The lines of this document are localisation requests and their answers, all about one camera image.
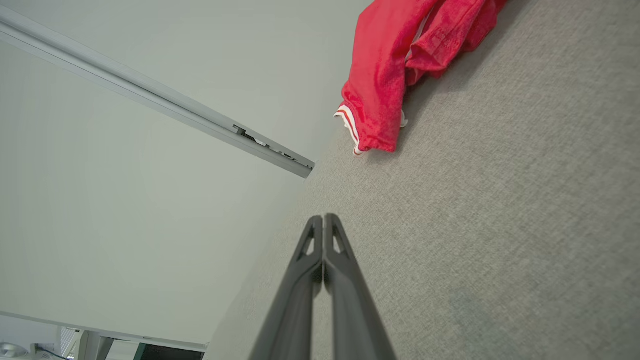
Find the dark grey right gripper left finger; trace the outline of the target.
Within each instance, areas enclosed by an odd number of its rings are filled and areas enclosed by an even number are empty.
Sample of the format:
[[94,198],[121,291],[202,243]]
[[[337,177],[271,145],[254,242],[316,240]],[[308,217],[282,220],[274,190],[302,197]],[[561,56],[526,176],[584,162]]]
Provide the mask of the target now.
[[248,360],[311,360],[314,299],[323,284],[323,218],[306,223]]

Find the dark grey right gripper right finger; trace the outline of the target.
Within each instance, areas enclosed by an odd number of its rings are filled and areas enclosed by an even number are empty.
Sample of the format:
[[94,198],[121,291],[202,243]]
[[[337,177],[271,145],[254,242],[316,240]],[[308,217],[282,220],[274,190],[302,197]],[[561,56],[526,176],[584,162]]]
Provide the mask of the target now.
[[333,303],[334,360],[397,360],[338,215],[324,218],[324,285]]

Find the red shorts white trim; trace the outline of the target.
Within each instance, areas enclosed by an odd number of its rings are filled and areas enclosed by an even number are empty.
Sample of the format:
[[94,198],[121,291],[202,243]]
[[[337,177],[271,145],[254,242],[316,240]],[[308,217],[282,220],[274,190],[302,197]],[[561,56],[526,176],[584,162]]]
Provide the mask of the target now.
[[423,77],[440,78],[496,27],[508,0],[374,0],[359,15],[352,62],[334,116],[356,156],[392,153],[407,125],[403,99]]

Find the dark rectangular object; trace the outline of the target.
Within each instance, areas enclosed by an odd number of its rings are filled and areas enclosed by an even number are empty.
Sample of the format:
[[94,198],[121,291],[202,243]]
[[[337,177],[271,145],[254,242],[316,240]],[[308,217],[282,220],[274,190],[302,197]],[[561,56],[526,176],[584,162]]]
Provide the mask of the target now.
[[134,360],[203,360],[204,356],[204,352],[141,343]]

